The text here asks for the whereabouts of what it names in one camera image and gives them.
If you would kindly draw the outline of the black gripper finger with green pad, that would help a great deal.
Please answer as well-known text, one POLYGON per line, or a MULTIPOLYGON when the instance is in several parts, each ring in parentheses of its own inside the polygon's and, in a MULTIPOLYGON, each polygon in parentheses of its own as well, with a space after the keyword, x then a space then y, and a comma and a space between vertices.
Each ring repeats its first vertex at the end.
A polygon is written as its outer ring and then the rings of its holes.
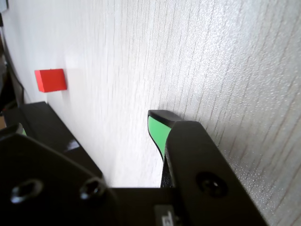
POLYGON ((25 136, 0 131, 0 223, 3 226, 119 226, 104 180, 25 136))
POLYGON ((266 221, 200 122, 148 111, 148 131, 190 226, 264 226, 266 221))

